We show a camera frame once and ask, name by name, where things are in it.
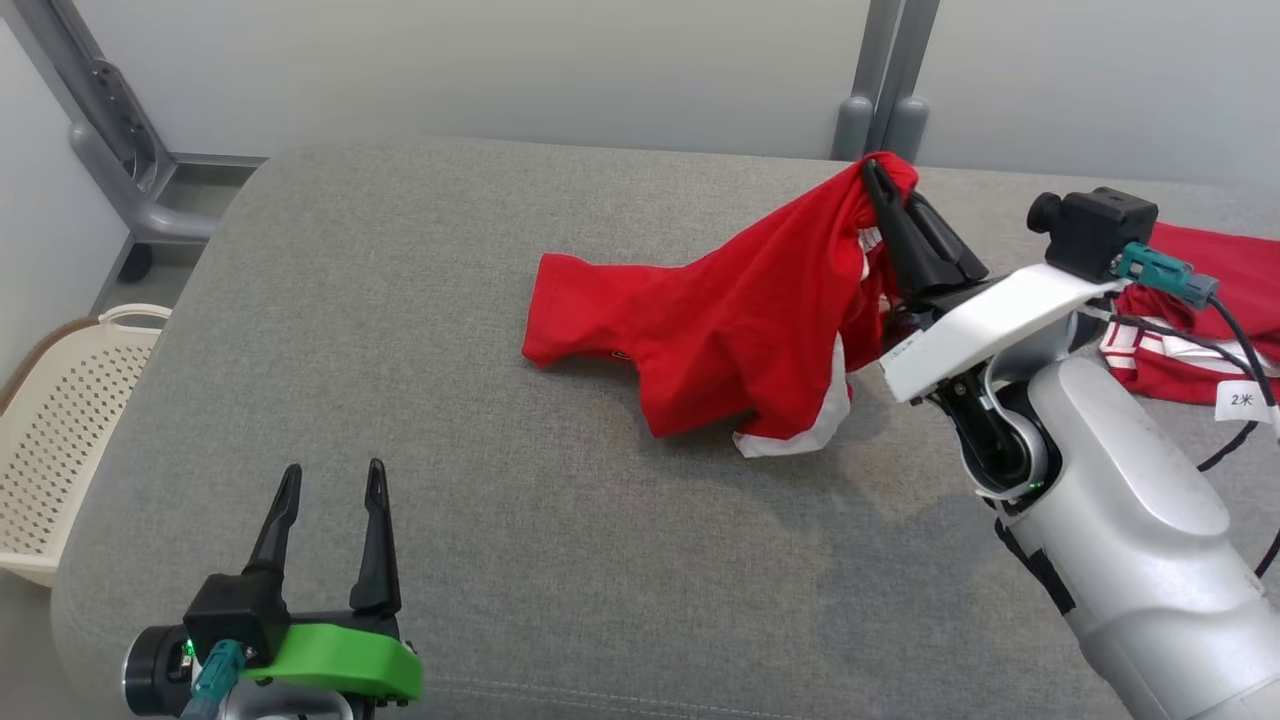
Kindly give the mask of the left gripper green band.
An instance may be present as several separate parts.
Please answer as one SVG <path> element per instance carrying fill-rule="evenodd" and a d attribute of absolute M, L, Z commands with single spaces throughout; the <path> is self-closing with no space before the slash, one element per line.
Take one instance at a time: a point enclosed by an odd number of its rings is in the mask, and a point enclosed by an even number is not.
<path fill-rule="evenodd" d="M 285 468 L 244 575 L 266 583 L 279 600 L 291 529 L 302 492 L 303 470 Z M 401 579 L 383 460 L 367 469 L 364 496 L 367 527 L 349 607 L 360 616 L 396 616 Z M 422 662 L 394 623 L 361 626 L 334 615 L 305 618 L 285 634 L 269 666 L 239 666 L 236 684 L 209 680 L 212 656 L 198 655 L 183 625 L 148 626 L 134 639 L 122 665 L 122 694 L 138 717 L 375 717 L 379 708 L 404 707 L 422 698 Z"/>

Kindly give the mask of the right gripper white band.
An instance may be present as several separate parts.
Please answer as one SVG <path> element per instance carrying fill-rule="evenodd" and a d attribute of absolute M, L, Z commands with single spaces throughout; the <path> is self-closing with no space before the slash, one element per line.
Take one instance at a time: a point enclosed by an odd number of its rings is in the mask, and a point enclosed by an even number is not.
<path fill-rule="evenodd" d="M 874 158 L 861 181 L 892 263 L 899 297 L 961 290 L 989 269 L 919 192 L 896 186 Z M 1088 304 L 1126 287 L 1085 281 L 1047 264 L 963 293 L 922 320 L 879 361 L 900 402 L 934 404 L 965 454 L 1128 454 L 1133 402 L 1100 369 L 1070 360 Z"/>

